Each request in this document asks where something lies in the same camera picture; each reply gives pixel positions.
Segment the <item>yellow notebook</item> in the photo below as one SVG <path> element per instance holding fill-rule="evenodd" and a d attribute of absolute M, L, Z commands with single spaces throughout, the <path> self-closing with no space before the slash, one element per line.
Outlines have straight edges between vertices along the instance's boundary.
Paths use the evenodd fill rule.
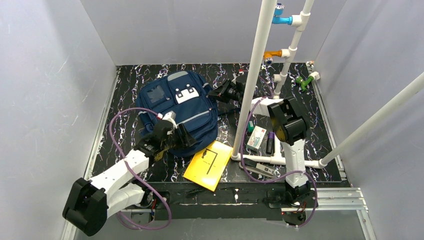
<path fill-rule="evenodd" d="M 214 141 L 193 156 L 183 177 L 214 192 L 231 158 L 232 151 L 231 146 Z"/>

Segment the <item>navy blue student backpack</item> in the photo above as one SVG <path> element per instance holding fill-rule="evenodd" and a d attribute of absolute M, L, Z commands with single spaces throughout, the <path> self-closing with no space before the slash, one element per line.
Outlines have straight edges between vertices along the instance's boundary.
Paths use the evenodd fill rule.
<path fill-rule="evenodd" d="M 196 143 L 185 149 L 172 149 L 176 157 L 190 157 L 213 143 L 218 136 L 218 106 L 208 96 L 212 87 L 203 76 L 192 71 L 177 71 L 157 78 L 142 87 L 135 105 L 148 109 L 140 112 L 142 135 L 150 133 L 158 122 L 155 113 L 173 111 L 176 124 L 183 124 Z"/>

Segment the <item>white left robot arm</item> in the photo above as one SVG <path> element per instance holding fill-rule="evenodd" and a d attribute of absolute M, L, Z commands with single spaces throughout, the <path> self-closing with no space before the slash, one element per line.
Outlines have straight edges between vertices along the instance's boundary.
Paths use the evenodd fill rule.
<path fill-rule="evenodd" d="M 196 143 L 185 126 L 176 123 L 175 112 L 158 113 L 156 117 L 153 131 L 143 136 L 123 159 L 88 180 L 79 178 L 73 183 L 62 217 L 87 236 L 98 233 L 114 214 L 142 202 L 145 191 L 131 183 L 132 178 L 138 179 L 168 150 L 189 148 Z"/>

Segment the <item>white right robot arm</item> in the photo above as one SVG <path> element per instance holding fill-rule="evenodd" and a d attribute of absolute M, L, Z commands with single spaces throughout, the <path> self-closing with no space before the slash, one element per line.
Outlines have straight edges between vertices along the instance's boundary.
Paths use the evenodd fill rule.
<path fill-rule="evenodd" d="M 305 139 L 309 124 L 295 97 L 272 99 L 257 97 L 252 100 L 256 109 L 251 114 L 270 117 L 275 136 L 283 144 L 286 169 L 297 172 L 285 177 L 285 189 L 293 199 L 310 193 L 310 183 L 305 175 Z"/>

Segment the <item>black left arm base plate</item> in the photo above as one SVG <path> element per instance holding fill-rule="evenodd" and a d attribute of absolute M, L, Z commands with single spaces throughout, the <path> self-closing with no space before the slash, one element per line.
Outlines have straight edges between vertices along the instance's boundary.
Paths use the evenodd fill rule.
<path fill-rule="evenodd" d="M 160 196 L 155 194 L 153 191 L 149 189 L 144 190 L 143 198 L 140 202 L 140 206 L 142 209 L 151 209 L 151 210 L 158 210 L 158 209 L 170 209 L 169 206 L 169 194 L 166 191 L 159 191 L 158 192 Z"/>

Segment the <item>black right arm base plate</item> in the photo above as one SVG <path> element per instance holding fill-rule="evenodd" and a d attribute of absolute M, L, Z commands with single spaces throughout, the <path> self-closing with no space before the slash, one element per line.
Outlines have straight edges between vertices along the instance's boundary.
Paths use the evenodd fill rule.
<path fill-rule="evenodd" d="M 284 188 L 280 188 L 267 191 L 262 202 L 271 209 L 295 208 L 301 210 L 304 206 L 305 208 L 312 208 L 315 204 L 315 200 L 316 191 L 313 189 L 304 195 L 292 196 Z"/>

